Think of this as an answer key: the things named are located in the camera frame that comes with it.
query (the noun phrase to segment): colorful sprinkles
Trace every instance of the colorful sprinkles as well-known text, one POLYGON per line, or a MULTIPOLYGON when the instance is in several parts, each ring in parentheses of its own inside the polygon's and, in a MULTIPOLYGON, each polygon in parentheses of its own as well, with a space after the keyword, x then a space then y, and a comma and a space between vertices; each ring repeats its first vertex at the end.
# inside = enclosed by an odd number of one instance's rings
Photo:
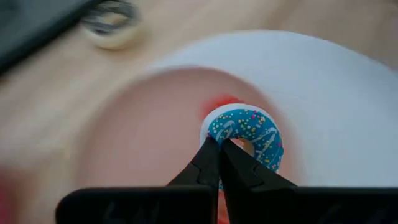
POLYGON ((279 169, 284 149, 282 138, 271 119, 260 111, 235 109, 226 111, 215 119, 208 128, 208 134, 219 144, 228 138, 244 138, 254 146, 254 158, 270 170, 279 169))

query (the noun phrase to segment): polymer clay donut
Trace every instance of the polymer clay donut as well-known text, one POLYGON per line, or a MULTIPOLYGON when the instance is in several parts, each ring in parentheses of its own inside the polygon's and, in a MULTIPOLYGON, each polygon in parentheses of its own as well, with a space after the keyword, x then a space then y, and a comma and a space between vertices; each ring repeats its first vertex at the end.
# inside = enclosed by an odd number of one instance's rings
POLYGON ((207 136, 219 144, 225 139, 242 140, 246 152, 277 172, 284 149, 280 132, 263 109, 244 103, 230 103, 210 112, 201 127, 200 145, 207 136))

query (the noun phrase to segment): wooden surface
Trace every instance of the wooden surface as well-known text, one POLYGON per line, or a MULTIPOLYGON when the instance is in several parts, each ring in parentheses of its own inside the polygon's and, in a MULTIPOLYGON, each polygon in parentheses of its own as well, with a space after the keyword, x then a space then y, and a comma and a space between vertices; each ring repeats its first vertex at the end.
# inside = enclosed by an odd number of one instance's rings
POLYGON ((14 175, 23 198, 19 223, 52 222, 57 200, 74 188, 73 152, 96 111, 146 65, 194 40, 233 30, 289 30, 330 40, 398 69, 398 7, 393 0, 136 3, 148 31, 142 44, 100 50, 76 28, 11 70, 2 82, 0 165, 20 170, 14 175))

